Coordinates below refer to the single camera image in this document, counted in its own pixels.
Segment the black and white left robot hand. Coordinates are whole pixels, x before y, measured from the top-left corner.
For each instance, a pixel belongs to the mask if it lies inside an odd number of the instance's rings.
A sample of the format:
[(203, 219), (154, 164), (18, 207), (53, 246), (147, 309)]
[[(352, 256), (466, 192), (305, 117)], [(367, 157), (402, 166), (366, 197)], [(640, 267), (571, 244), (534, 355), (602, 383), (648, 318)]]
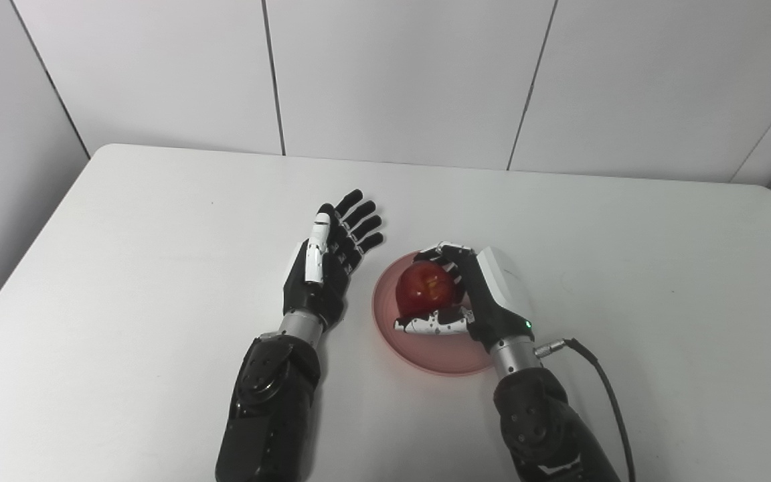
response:
[(308, 312), (324, 329), (340, 321), (351, 275), (368, 251), (383, 243), (383, 220), (376, 209), (360, 189), (336, 205), (321, 205), (288, 270), (282, 314)]

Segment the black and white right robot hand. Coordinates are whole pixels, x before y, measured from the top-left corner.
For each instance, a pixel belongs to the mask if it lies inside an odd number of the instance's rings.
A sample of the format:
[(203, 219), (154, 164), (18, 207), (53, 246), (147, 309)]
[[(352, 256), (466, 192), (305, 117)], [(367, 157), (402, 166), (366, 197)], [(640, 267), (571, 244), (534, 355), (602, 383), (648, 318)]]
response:
[(531, 307), (522, 295), (525, 287), (504, 251), (493, 246), (476, 251), (441, 242), (420, 250), (413, 260), (428, 260), (443, 268), (450, 286), (468, 298), (469, 306), (458, 301), (449, 307), (402, 315), (395, 320), (395, 330), (441, 336), (468, 333), (486, 351), (511, 337), (533, 339)]

